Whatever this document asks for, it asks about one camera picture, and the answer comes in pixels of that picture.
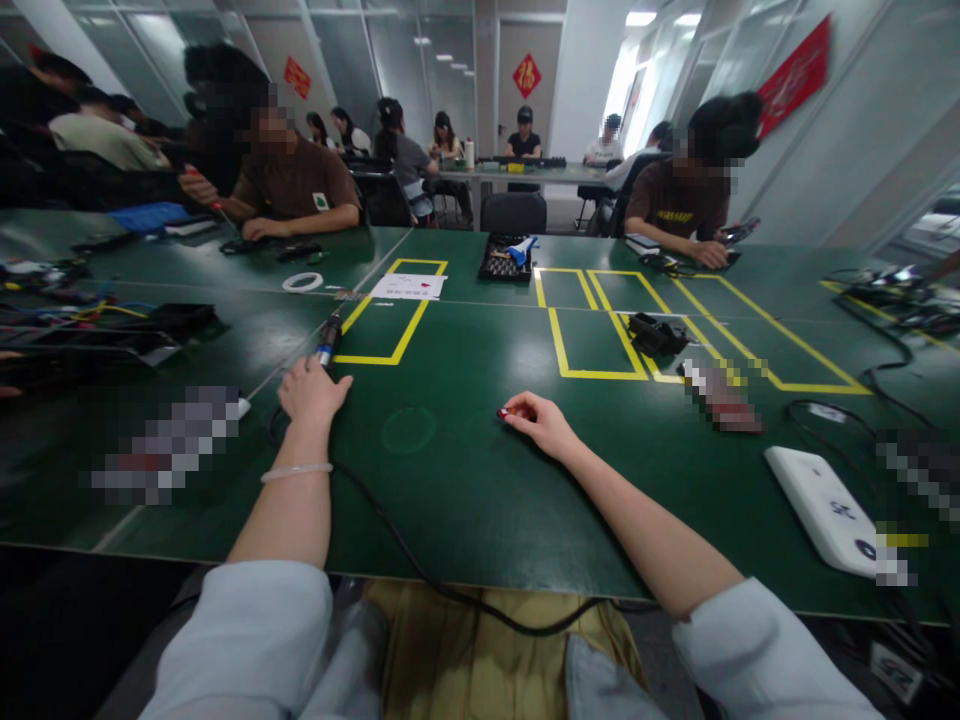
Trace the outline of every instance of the white bracelet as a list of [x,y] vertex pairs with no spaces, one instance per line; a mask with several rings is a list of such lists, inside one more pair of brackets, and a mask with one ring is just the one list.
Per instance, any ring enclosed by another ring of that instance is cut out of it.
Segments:
[[330,463],[323,463],[322,465],[295,465],[289,468],[276,468],[270,472],[265,472],[260,477],[260,482],[266,484],[271,480],[276,480],[278,477],[289,477],[291,475],[302,475],[308,472],[333,472],[333,465]]

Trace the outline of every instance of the red decoration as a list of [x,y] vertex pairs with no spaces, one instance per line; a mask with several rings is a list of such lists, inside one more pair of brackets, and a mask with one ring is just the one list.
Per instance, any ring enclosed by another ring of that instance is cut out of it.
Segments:
[[827,15],[757,91],[763,98],[761,138],[823,87],[829,60],[830,16]]
[[517,84],[517,89],[523,95],[524,100],[530,97],[530,93],[540,84],[542,77],[530,53],[527,53],[523,62],[520,63],[520,67],[513,72],[513,81]]
[[307,99],[307,93],[310,92],[310,83],[313,81],[292,57],[287,57],[287,67],[283,71],[283,79],[293,85],[293,89],[296,90],[297,95],[304,100]]

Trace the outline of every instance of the white tape roll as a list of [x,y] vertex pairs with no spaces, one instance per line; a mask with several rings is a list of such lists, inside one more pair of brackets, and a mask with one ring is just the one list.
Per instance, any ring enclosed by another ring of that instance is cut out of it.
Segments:
[[[308,278],[311,279],[311,282],[305,285],[297,285],[297,283],[303,282]],[[316,290],[321,285],[323,285],[323,275],[320,273],[300,273],[299,275],[288,277],[283,281],[281,287],[287,292],[310,292],[311,290]]]

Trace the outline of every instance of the green workbench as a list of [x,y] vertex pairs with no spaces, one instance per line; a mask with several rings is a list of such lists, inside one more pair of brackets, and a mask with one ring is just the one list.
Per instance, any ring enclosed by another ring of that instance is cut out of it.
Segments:
[[[78,235],[110,222],[0,213],[0,252],[63,257]],[[863,369],[898,358],[896,348],[837,307],[835,289],[819,282],[832,269],[860,264],[855,253],[744,246],[722,276],[673,281],[640,271],[620,242],[543,236],[527,286],[477,279],[484,242],[475,233],[397,228],[326,236],[330,254],[316,269],[327,287],[303,295],[284,293],[280,284],[310,269],[304,262],[278,264],[269,252],[223,256],[219,238],[193,247],[139,242],[93,256],[89,286],[116,275],[121,302],[213,303],[226,328],[153,371],[128,369],[93,387],[3,408],[0,542],[223,560],[275,454],[265,428],[281,370],[312,347],[336,307],[329,286],[369,290],[391,270],[443,274],[440,301],[344,308],[349,329],[339,372],[356,382],[332,439],[334,461],[366,480],[437,577],[649,597],[575,483],[497,420],[506,399],[529,389],[555,400],[587,444],[793,610],[889,617],[870,581],[820,560],[762,458],[771,445],[826,455],[875,520],[929,535],[933,547],[908,553],[921,587],[905,593],[922,620],[943,620],[928,585],[957,559],[947,525],[892,473],[875,469],[872,443],[854,428],[809,420],[867,470],[877,492],[823,447],[805,445],[783,418],[790,400],[821,398],[877,427],[915,426],[856,380]],[[672,321],[686,324],[696,341],[676,359],[638,357],[625,344],[618,312],[640,310],[683,316]],[[905,339],[916,362],[887,373],[885,387],[941,426],[957,427],[960,346],[916,334]],[[767,431],[714,430],[679,382],[676,366],[685,358],[732,361]],[[85,473],[102,468],[105,454],[121,452],[123,439],[162,417],[162,406],[182,399],[185,386],[208,384],[240,387],[252,410],[238,437],[187,477],[171,505],[109,504],[122,498],[89,488]],[[333,496],[328,569],[413,577],[381,521],[339,474]]]

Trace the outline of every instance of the white paper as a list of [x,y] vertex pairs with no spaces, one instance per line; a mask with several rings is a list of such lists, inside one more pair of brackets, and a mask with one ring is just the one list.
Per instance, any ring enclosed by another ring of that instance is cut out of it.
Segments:
[[390,273],[380,278],[371,297],[386,300],[439,300],[446,275]]

